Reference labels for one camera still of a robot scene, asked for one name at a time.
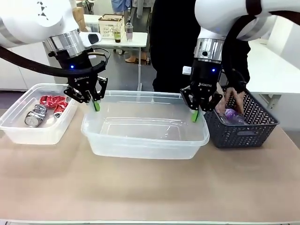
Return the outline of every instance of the beige basket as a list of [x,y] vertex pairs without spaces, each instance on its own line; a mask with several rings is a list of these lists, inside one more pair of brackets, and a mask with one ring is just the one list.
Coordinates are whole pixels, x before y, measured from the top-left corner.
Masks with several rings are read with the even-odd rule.
[[125,34],[125,24],[123,15],[104,14],[99,19],[99,28],[102,39],[114,39],[113,31],[115,28],[121,32],[121,39]]

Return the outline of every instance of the silver can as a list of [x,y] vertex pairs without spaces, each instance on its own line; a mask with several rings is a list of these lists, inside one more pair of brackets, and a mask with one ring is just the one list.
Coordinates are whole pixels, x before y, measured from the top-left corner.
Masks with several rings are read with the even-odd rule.
[[34,109],[27,113],[25,124],[31,128],[38,127],[44,120],[48,109],[44,105],[35,105]]

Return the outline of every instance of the clear plastic bottle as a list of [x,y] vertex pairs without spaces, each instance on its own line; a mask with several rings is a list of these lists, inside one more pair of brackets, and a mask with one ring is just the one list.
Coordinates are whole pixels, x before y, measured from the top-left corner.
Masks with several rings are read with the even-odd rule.
[[128,22],[126,23],[125,29],[126,29],[127,41],[131,42],[132,41],[132,36],[133,36],[133,25],[131,23],[130,16],[128,17]]

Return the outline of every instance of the white cabinet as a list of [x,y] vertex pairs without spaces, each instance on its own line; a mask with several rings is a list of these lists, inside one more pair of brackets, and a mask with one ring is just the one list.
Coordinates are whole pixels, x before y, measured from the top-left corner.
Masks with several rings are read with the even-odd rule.
[[0,90],[26,89],[19,67],[0,58]]
[[[12,48],[12,51],[29,60],[33,60],[35,62],[39,62],[49,66],[49,60],[42,42],[15,47]],[[38,83],[55,83],[55,80],[52,76],[39,74],[21,67],[19,69],[27,86],[27,89],[31,88],[33,85]]]

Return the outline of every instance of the human hand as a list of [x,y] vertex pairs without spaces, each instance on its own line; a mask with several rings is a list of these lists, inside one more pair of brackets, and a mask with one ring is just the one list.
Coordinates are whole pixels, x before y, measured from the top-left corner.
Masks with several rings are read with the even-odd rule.
[[244,114],[244,105],[243,100],[245,96],[245,92],[237,93],[234,88],[227,88],[225,92],[225,96],[221,99],[221,101],[216,106],[216,111],[219,114],[224,114],[226,111],[226,104],[229,101],[230,96],[233,95],[237,104],[237,112],[239,114]]

